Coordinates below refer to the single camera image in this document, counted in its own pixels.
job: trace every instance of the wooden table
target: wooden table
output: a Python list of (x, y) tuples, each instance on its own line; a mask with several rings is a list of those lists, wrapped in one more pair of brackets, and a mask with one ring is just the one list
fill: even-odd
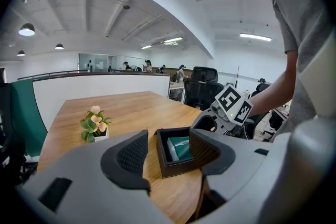
[(184, 89), (184, 83), (183, 81), (177, 83), (177, 82), (171, 82), (171, 84), (169, 85), (169, 96), (170, 96), (170, 92), (171, 90), (175, 90), (175, 89), (182, 89), (182, 98), (181, 98), (181, 103), (184, 103), (184, 96), (185, 96), (185, 89)]
[(201, 191), (201, 172), (161, 177), (156, 135), (160, 128), (191, 126), (200, 110), (164, 98), (152, 92), (139, 92), (67, 100), (59, 110), (47, 134), (37, 171), (50, 166), (64, 153), (83, 145), (80, 119), (93, 105), (99, 105), (105, 117), (112, 117), (110, 137), (147, 129), (148, 155), (144, 163), (143, 178), (151, 185), (151, 199), (176, 223), (186, 223), (194, 213)]

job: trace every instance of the black box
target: black box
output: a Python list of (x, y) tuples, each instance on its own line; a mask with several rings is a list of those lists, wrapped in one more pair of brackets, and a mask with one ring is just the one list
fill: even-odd
[(184, 174), (198, 169), (194, 158), (173, 161), (168, 150), (167, 140), (169, 137), (189, 136), (190, 127), (158, 129), (156, 150), (159, 157), (162, 178)]

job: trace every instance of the railing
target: railing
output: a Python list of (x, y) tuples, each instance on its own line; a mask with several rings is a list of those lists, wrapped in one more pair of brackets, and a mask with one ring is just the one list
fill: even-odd
[(18, 78), (17, 80), (21, 80), (21, 79), (29, 79), (29, 78), (34, 78), (34, 77), (40, 77), (40, 76), (50, 76), (52, 74), (60, 74), (60, 73), (79, 73), (79, 72), (88, 72), (87, 69), (83, 69), (83, 70), (69, 70), (69, 71), (59, 71), (59, 72), (49, 72), (49, 73), (43, 73), (43, 74), (38, 74), (38, 75), (33, 75), (33, 76), (27, 76), (27, 77), (23, 77), (23, 78)]

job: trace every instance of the white partition wall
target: white partition wall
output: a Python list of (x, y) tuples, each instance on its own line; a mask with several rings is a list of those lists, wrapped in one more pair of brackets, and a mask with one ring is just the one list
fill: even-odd
[(149, 74), (73, 76), (33, 81), (36, 104), (49, 131), (66, 100), (151, 91), (167, 97), (170, 77)]

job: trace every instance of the ceiling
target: ceiling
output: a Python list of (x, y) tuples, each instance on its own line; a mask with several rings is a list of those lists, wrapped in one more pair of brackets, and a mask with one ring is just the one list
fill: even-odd
[[(283, 50), (271, 0), (196, 1), (206, 12), (217, 46), (252, 44)], [(124, 9), (124, 5), (129, 5), (130, 9)], [(145, 8), (134, 0), (27, 0), (26, 3), (13, 0), (0, 26), (1, 44), (8, 46), (18, 39), (26, 40), (17, 33), (26, 22), (33, 23), (39, 33), (35, 39), (87, 33), (105, 36), (111, 41), (122, 40), (141, 48), (158, 40), (185, 37), (178, 27), (167, 23), (148, 5)], [(268, 36), (272, 41), (242, 39), (240, 33)], [(188, 39), (184, 39), (179, 47), (186, 49), (189, 45)]]

